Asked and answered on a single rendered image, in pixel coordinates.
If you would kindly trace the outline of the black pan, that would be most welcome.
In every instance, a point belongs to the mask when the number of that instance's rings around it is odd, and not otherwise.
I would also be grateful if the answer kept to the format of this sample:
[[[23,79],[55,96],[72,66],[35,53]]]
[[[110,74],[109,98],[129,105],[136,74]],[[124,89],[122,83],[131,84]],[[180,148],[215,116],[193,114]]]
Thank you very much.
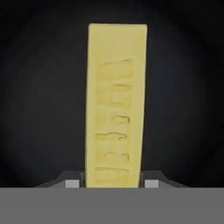
[[[224,0],[0,0],[0,186],[83,168],[92,23],[148,27],[142,167],[224,187]]]

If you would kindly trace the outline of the yellow butter stick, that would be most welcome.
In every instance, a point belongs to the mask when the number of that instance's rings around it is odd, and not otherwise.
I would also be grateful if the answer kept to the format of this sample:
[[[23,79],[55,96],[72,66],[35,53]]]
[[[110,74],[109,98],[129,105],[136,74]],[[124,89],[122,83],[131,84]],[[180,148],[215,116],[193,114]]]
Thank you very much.
[[[145,24],[88,27],[87,188],[139,186],[147,31]]]

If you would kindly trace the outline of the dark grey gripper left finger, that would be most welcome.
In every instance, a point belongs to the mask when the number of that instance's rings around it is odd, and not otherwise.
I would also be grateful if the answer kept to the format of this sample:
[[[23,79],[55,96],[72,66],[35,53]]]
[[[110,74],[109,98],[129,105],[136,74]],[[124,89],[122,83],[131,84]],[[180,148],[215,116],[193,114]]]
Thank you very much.
[[[56,179],[51,180],[38,188],[82,188],[86,187],[84,171],[63,171]]]

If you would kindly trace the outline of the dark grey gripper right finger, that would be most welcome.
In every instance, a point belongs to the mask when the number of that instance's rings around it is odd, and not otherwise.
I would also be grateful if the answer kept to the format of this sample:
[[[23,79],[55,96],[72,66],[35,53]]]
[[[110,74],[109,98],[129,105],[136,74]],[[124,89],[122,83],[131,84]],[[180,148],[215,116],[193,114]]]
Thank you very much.
[[[161,171],[141,171],[139,186],[142,188],[186,188],[168,179]]]

